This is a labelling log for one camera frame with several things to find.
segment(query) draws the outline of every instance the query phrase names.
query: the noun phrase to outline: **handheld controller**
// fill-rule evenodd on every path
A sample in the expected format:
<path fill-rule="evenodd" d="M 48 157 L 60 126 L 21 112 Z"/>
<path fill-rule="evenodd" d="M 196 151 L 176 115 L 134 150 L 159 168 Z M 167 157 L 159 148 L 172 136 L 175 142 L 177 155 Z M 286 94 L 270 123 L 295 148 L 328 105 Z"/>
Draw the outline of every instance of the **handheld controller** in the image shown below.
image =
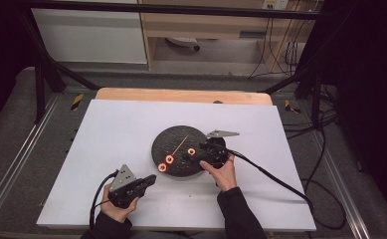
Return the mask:
<path fill-rule="evenodd" d="M 127 208 L 136 197 L 144 196 L 146 188 L 153 185 L 156 175 L 136 178 L 127 165 L 123 165 L 109 188 L 109 201 L 116 207 Z"/>

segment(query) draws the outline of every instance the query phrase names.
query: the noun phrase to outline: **white tabletop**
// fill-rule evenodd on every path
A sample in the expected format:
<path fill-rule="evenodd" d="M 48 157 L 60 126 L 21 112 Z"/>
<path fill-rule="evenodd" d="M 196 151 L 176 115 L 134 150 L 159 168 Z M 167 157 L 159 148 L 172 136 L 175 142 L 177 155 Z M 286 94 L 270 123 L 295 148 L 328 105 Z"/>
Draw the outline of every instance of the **white tabletop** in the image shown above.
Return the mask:
<path fill-rule="evenodd" d="M 175 125 L 193 126 L 205 134 L 214 129 L 239 132 L 225 138 L 228 148 L 302 192 L 276 107 L 93 100 L 37 224 L 87 227 L 92 201 L 103 179 L 123 164 L 136 177 L 156 174 L 151 157 L 153 141 Z M 236 158 L 235 165 L 238 184 L 264 229 L 315 230 L 304 200 L 242 159 Z M 206 172 L 186 178 L 159 173 L 129 219 L 133 229 L 222 229 L 218 192 Z"/>

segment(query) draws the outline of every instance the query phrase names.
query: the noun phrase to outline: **person's left hand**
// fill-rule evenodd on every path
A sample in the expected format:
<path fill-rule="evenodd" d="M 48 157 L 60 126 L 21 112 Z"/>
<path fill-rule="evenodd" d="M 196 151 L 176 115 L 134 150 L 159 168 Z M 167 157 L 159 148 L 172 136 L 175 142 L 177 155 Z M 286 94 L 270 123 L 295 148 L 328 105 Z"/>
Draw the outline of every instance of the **person's left hand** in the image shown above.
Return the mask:
<path fill-rule="evenodd" d="M 130 214 L 132 211 L 136 209 L 139 198 L 138 197 L 134 198 L 126 209 L 116 207 L 109 201 L 109 198 L 108 198 L 110 187 L 111 187 L 111 184 L 107 184 L 103 188 L 102 201 L 107 201 L 107 202 L 100 205 L 100 211 L 103 214 L 107 215 L 108 217 L 112 218 L 113 220 L 123 223 L 127 218 L 128 214 Z"/>

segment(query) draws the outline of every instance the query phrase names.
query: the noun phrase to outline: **black round disc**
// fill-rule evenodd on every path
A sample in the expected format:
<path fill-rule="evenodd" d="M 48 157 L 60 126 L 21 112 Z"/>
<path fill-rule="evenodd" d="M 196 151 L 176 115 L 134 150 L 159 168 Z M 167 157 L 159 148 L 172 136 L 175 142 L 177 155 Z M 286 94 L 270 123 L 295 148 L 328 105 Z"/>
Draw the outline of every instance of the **black round disc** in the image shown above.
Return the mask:
<path fill-rule="evenodd" d="M 171 176 L 194 175 L 202 170 L 199 161 L 207 154 L 206 151 L 199 148 L 199 142 L 205 142 L 206 139 L 206 135 L 194 127 L 185 125 L 170 127 L 160 133 L 153 142 L 153 162 L 157 167 L 164 163 L 166 170 L 163 172 Z M 167 155 L 172 155 L 174 158 L 172 163 L 166 162 Z"/>

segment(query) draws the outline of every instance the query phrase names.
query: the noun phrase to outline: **white cabinet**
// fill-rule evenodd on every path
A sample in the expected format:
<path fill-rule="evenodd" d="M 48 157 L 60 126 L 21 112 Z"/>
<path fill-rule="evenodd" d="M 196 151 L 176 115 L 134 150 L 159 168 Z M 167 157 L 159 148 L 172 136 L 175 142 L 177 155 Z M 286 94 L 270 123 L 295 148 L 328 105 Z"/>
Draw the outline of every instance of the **white cabinet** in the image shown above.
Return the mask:
<path fill-rule="evenodd" d="M 49 9 L 33 9 L 33 13 L 47 50 L 56 61 L 146 64 L 138 13 Z"/>

